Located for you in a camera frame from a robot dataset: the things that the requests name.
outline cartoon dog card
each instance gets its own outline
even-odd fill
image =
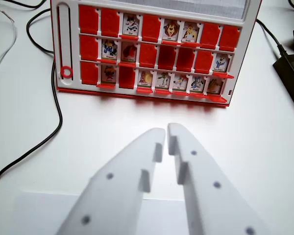
[[[118,45],[113,40],[102,40],[102,58],[117,60]]]
[[[139,20],[135,15],[124,14],[123,16],[123,34],[138,36]]]
[[[213,71],[226,72],[229,61],[227,54],[217,53]]]
[[[199,28],[196,23],[185,22],[183,28],[183,38],[182,42],[192,42],[195,43],[197,40]]]
[[[152,74],[149,71],[141,71],[138,75],[138,87],[151,87]]]
[[[123,42],[121,60],[126,62],[135,62],[136,52],[137,48],[134,46],[133,43]]]
[[[203,77],[193,77],[190,92],[203,93],[206,80]]]
[[[169,73],[158,73],[156,87],[160,89],[169,89],[170,79],[171,77],[169,76]]]
[[[117,71],[113,66],[102,65],[101,66],[101,82],[116,84],[117,81]]]
[[[220,94],[223,85],[223,80],[221,78],[213,78],[208,84],[207,94]]]
[[[167,41],[176,41],[179,28],[180,26],[178,25],[177,21],[165,19],[162,39]]]
[[[178,75],[174,77],[173,80],[173,90],[174,91],[186,91],[188,78],[185,75]]]

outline cartoon bear card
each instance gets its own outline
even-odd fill
[[[188,78],[185,75],[176,75],[173,79],[174,91],[186,91]]]
[[[183,27],[182,42],[195,43],[197,40],[199,28],[196,23],[185,22]]]
[[[165,19],[162,39],[167,41],[176,41],[179,27],[180,26],[177,21]]]
[[[136,62],[137,48],[133,43],[122,42],[121,60],[126,62]]]
[[[190,92],[203,93],[206,80],[202,76],[192,78]]]
[[[213,71],[226,72],[229,61],[230,59],[227,54],[217,53],[213,64]]]
[[[158,72],[156,87],[160,89],[169,89],[171,77],[168,72]]]
[[[151,87],[152,74],[148,70],[139,71],[138,74],[138,87]]]
[[[222,78],[212,78],[208,84],[207,94],[220,94],[222,85]]]
[[[113,40],[102,40],[102,55],[103,59],[117,60],[118,45]]]
[[[117,71],[114,66],[102,65],[101,66],[101,82],[116,84],[117,81]]]
[[[139,20],[136,15],[124,14],[123,15],[123,34],[138,36]]]

